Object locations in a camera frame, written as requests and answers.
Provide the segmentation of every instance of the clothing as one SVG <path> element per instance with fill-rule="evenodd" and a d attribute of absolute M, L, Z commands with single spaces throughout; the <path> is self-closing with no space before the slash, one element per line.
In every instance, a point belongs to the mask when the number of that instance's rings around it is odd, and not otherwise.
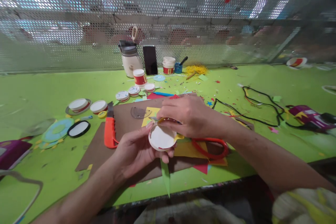
<path fill-rule="evenodd" d="M 336 223 L 336 194 L 323 188 L 296 189 L 280 195 L 273 205 L 274 224 Z M 135 224 L 161 223 L 245 223 L 221 205 L 204 197 L 189 196 L 187 201 L 172 199 L 152 203 Z"/>

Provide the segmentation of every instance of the black phone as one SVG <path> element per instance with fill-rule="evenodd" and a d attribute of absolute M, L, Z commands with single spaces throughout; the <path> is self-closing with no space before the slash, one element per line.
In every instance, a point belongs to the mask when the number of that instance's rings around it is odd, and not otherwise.
<path fill-rule="evenodd" d="M 155 46 L 144 46 L 142 49 L 144 51 L 146 75 L 157 75 L 158 63 L 156 62 Z"/>

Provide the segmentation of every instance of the hand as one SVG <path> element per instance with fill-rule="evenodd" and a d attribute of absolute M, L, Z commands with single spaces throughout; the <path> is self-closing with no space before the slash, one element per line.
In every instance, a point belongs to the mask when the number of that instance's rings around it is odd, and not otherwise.
<path fill-rule="evenodd" d="M 206 106 L 197 96 L 185 96 L 180 99 L 165 99 L 156 117 L 166 117 L 179 121 L 164 120 L 162 125 L 190 138 L 228 137 L 240 124 L 232 118 Z"/>
<path fill-rule="evenodd" d="M 148 140 L 148 134 L 154 121 L 139 130 L 123 135 L 113 154 L 113 162 L 117 162 L 123 176 L 128 179 L 151 163 L 155 158 L 161 158 L 164 163 L 174 156 L 174 147 L 166 152 L 153 149 Z"/>

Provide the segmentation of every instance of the red scissor handle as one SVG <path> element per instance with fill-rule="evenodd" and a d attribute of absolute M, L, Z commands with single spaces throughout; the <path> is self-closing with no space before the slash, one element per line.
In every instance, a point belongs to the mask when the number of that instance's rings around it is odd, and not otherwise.
<path fill-rule="evenodd" d="M 215 142 L 215 143 L 218 143 L 218 144 L 222 145 L 224 150 L 223 150 L 222 154 L 219 154 L 219 155 L 210 154 L 209 152 L 205 151 L 201 146 L 199 146 L 197 142 Z M 207 158 L 210 158 L 210 159 L 214 159 L 214 160 L 222 159 L 229 154 L 229 148 L 226 145 L 226 142 L 224 142 L 222 139 L 218 139 L 218 138 L 192 138 L 191 143 L 201 154 L 203 154 L 204 156 L 206 156 Z"/>

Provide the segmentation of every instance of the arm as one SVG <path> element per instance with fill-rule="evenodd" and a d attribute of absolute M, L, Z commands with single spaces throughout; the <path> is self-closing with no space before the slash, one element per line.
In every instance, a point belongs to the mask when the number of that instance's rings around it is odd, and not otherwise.
<path fill-rule="evenodd" d="M 230 143 L 277 193 L 296 188 L 335 187 L 298 157 L 243 127 L 232 118 L 204 105 L 198 97 L 164 100 L 157 117 L 168 117 L 167 127 L 195 138 L 220 138 Z"/>
<path fill-rule="evenodd" d="M 89 223 L 124 182 L 151 163 L 161 158 L 164 163 L 174 156 L 174 149 L 157 152 L 148 141 L 153 123 L 125 134 L 114 154 L 83 185 L 62 202 L 39 216 L 40 223 Z"/>

